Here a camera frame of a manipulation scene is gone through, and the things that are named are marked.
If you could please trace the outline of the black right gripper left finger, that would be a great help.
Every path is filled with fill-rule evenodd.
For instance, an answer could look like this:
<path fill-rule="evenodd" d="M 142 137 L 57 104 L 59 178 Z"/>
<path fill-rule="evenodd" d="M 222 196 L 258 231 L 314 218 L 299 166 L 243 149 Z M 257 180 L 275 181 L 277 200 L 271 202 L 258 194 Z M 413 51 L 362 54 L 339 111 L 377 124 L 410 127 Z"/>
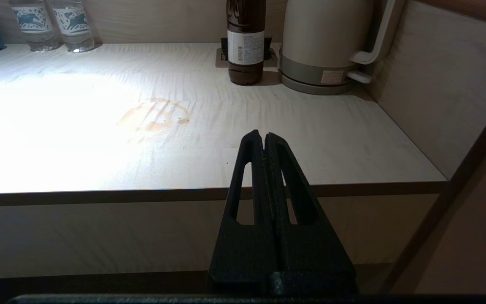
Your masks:
<path fill-rule="evenodd" d="M 241 140 L 221 225 L 208 270 L 208 290 L 218 294 L 267 294 L 278 267 L 264 145 L 257 130 Z M 245 166 L 251 164 L 253 225 L 237 221 Z"/>

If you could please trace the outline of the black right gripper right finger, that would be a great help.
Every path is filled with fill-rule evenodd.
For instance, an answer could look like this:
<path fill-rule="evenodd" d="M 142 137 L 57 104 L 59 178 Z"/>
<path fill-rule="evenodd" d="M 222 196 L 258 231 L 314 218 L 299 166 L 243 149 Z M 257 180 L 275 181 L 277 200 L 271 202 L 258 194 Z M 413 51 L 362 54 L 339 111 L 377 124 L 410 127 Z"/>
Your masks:
<path fill-rule="evenodd" d="M 278 270 L 273 294 L 356 294 L 356 271 L 289 144 L 268 133 Z"/>

